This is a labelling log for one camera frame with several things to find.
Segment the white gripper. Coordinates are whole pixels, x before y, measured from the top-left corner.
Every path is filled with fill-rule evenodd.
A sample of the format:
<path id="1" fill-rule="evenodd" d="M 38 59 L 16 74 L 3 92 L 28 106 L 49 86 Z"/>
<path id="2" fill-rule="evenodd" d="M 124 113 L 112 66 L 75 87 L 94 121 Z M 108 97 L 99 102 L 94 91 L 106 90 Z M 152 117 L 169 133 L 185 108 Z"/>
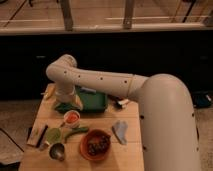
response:
<path id="1" fill-rule="evenodd" d="M 65 91 L 57 88 L 55 90 L 56 99 L 62 103 L 72 103 L 75 101 L 76 107 L 81 111 L 83 110 L 83 103 L 78 95 L 76 95 L 75 89 Z"/>

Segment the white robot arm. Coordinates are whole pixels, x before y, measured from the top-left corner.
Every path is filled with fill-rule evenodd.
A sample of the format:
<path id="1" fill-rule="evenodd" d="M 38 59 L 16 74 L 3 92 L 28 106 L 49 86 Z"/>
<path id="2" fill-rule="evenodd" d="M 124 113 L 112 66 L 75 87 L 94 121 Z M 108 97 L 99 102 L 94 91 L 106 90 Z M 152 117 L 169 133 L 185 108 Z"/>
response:
<path id="1" fill-rule="evenodd" d="M 76 86 L 137 102 L 144 171 L 202 171 L 193 102 L 179 78 L 79 69 L 69 54 L 49 64 L 46 75 L 60 102 L 72 102 Z"/>

